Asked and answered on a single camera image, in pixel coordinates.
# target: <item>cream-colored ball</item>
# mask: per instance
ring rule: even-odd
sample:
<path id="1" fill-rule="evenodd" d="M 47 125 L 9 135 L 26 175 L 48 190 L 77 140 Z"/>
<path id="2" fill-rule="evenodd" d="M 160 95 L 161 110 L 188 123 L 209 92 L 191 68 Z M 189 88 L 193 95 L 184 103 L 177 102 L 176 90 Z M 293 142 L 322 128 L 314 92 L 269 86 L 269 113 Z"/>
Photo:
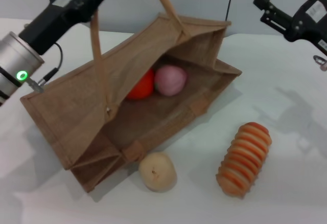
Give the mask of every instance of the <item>cream-colored ball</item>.
<path id="1" fill-rule="evenodd" d="M 165 191 L 177 181 L 175 167 L 163 152 L 147 155 L 139 164 L 139 173 L 145 185 L 153 191 Z"/>

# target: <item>red fruit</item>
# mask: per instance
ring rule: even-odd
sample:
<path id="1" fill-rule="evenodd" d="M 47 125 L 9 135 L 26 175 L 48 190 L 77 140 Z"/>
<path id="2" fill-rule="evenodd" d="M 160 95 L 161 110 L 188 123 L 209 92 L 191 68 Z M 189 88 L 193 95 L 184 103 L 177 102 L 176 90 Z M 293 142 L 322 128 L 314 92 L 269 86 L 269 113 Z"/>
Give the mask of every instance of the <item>red fruit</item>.
<path id="1" fill-rule="evenodd" d="M 141 100 L 150 96 L 154 91 L 154 71 L 149 69 L 137 85 L 127 95 L 127 99 Z"/>

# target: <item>toy bread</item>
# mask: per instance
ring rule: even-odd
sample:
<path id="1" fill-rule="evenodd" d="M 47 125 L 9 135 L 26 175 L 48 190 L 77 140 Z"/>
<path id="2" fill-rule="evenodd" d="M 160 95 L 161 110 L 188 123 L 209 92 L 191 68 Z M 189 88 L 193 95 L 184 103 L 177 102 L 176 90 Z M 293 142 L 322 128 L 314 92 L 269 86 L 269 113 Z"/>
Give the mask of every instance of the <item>toy bread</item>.
<path id="1" fill-rule="evenodd" d="M 240 127 L 216 175 L 223 192 L 244 197 L 255 181 L 271 145 L 269 131 L 254 122 Z"/>

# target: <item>white tabletop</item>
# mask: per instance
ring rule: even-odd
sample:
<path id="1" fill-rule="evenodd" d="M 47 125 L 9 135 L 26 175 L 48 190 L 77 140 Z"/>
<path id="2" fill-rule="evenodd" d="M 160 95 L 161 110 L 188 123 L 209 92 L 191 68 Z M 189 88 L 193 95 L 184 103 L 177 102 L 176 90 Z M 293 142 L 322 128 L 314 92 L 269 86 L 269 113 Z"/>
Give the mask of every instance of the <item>white tabletop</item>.
<path id="1" fill-rule="evenodd" d="M 0 19 L 0 37 L 27 20 Z M 103 52 L 131 34 L 102 32 Z M 92 59 L 89 29 L 79 25 L 59 41 L 60 74 Z M 327 207 L 327 73 L 304 41 L 281 36 L 233 35 L 219 58 L 243 71 L 208 113 L 171 138 L 165 150 L 177 170 L 169 192 L 149 191 L 133 169 L 117 172 L 86 194 L 64 171 L 19 98 L 0 109 L 0 223 L 325 223 Z M 57 65 L 51 48 L 34 79 Z M 216 183 L 220 161 L 240 125 L 256 121 L 273 139 L 258 180 L 243 200 Z"/>

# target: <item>pink ball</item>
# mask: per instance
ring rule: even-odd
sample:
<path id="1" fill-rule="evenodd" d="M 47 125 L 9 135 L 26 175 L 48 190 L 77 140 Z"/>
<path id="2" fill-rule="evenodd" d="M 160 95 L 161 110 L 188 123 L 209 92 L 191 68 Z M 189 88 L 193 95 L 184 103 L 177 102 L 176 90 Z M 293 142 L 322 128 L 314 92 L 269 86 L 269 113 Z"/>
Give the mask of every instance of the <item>pink ball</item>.
<path id="1" fill-rule="evenodd" d="M 187 73 L 182 68 L 165 65 L 155 74 L 155 87 L 162 95 L 177 95 L 183 90 L 187 77 Z"/>

